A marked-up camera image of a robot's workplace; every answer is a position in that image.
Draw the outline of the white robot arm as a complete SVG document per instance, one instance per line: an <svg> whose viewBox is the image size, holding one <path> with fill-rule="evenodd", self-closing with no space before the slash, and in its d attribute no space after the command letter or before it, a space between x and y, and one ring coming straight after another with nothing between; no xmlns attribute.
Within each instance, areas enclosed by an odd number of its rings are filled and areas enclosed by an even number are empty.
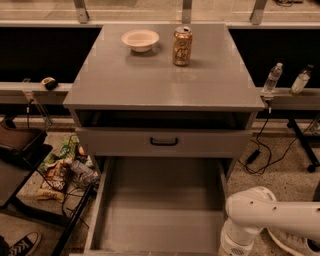
<svg viewBox="0 0 320 256"><path fill-rule="evenodd" d="M219 254L249 256L255 238L263 229L277 229L304 238L318 256L320 240L318 202L278 201L266 187L253 187L235 193L226 200L227 219L222 227Z"/></svg>

